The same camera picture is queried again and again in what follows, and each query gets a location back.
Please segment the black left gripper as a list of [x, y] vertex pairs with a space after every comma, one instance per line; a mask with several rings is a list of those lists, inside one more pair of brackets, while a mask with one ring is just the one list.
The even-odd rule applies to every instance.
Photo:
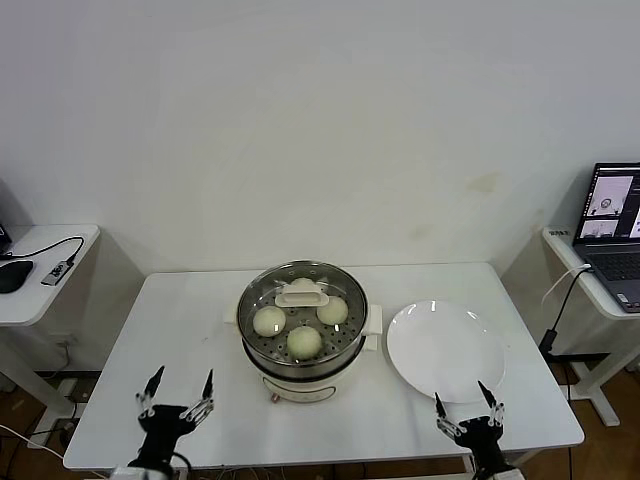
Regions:
[[178, 440], [196, 429], [193, 420], [204, 420], [214, 410], [213, 369], [208, 373], [200, 399], [190, 407], [154, 406], [154, 397], [164, 369], [164, 365], [160, 366], [144, 389], [135, 394], [139, 409], [138, 421], [145, 438], [137, 457], [130, 465], [170, 465]]

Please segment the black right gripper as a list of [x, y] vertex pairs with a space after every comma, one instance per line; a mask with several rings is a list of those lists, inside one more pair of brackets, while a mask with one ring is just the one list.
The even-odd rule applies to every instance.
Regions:
[[457, 440], [459, 446], [468, 448], [477, 465], [499, 465], [503, 463], [498, 442], [503, 435], [505, 405], [481, 381], [478, 385], [490, 408], [489, 417], [454, 423], [449, 420], [443, 402], [435, 393], [436, 426], [449, 439]]

